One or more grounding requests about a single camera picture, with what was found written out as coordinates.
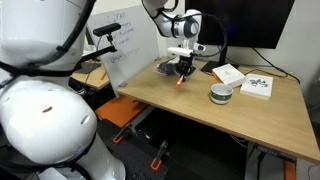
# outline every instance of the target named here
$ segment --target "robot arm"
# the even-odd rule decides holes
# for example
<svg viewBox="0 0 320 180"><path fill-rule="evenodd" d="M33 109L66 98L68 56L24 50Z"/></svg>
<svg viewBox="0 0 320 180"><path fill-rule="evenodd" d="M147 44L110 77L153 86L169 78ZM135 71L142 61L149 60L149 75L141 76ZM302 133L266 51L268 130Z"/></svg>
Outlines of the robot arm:
<svg viewBox="0 0 320 180"><path fill-rule="evenodd" d="M193 51L205 50L205 47L198 44L198 35L201 28L201 13L197 10L188 10L185 15L169 15L163 6L168 0L142 0L142 4L150 18L156 24L159 33L164 37L182 39L182 47L171 47L168 51L180 55L177 70L180 73L180 80L192 74L195 68L192 66Z"/></svg>

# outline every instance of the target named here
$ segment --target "white robot body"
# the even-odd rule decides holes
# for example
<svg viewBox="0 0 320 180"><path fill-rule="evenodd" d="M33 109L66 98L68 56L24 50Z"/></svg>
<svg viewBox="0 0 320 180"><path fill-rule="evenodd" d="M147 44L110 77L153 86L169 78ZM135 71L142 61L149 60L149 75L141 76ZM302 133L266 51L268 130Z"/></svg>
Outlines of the white robot body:
<svg viewBox="0 0 320 180"><path fill-rule="evenodd" d="M86 0L3 0L0 61L13 67L47 60L70 35ZM42 70L72 70L84 31L69 51ZM10 73L0 68L0 83ZM77 158L96 133L95 113L67 86L69 77L20 76L0 89L0 122L10 144L40 165ZM96 135L77 162L93 179L125 179L124 165Z"/></svg>
<svg viewBox="0 0 320 180"><path fill-rule="evenodd" d="M49 58L70 35L86 1L71 2L3 0L1 60L19 67ZM82 32L65 56L41 68L73 69L82 55L83 44Z"/></svg>
<svg viewBox="0 0 320 180"><path fill-rule="evenodd" d="M43 81L12 84L1 98L0 114L9 142L43 165L77 157L97 127L94 112L79 95Z"/></svg>

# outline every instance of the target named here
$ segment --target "white wall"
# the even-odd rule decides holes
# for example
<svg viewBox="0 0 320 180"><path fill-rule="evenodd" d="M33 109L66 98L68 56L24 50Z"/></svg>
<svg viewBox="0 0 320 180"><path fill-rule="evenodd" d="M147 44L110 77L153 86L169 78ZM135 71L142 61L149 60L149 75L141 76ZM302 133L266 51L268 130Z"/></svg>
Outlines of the white wall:
<svg viewBox="0 0 320 180"><path fill-rule="evenodd" d="M169 0L167 7L172 7ZM141 5L141 0L98 0L94 13L113 11ZM180 0L174 14L184 13L184 0ZM260 52L275 65L294 72L301 80L301 89L309 107L320 102L320 0L295 0L293 9L275 50ZM167 55L166 48L176 46L179 40L158 37L160 55ZM209 47L211 54L216 47ZM249 48L230 47L228 57L242 62L261 64L263 61Z"/></svg>

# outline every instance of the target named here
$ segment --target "table surface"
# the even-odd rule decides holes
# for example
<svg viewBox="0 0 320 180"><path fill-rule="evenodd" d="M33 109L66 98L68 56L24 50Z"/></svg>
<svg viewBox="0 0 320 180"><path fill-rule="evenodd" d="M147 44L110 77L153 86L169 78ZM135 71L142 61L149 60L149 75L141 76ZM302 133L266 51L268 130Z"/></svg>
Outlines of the table surface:
<svg viewBox="0 0 320 180"><path fill-rule="evenodd" d="M217 83L213 76L197 69L176 89L178 77L155 73L158 63L145 68L118 92L226 133L320 163L302 92L294 79L273 77L270 100L242 95L237 87L228 104L217 105L209 98L211 85ZM205 62L196 64L202 67ZM239 70L246 73L252 69L240 67Z"/></svg>
<svg viewBox="0 0 320 180"><path fill-rule="evenodd" d="M86 84L96 90L100 90L109 84L108 76L105 76L104 79L101 80L101 77L103 76L104 73L105 73L105 70L102 67L98 67L97 69L93 70L90 73L89 77L88 77L88 74L81 74L81 73L73 73L71 77L76 79L82 84L85 83L88 77Z"/></svg>

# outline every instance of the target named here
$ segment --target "orange chair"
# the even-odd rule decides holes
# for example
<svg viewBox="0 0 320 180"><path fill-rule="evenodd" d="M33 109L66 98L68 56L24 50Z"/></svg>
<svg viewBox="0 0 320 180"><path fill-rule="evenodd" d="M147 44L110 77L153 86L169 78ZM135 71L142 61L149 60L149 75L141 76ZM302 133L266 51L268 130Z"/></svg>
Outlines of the orange chair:
<svg viewBox="0 0 320 180"><path fill-rule="evenodd" d="M109 120L122 128L128 122L134 120L140 113L148 107L147 104L131 99L127 96L113 98L95 112L104 119Z"/></svg>

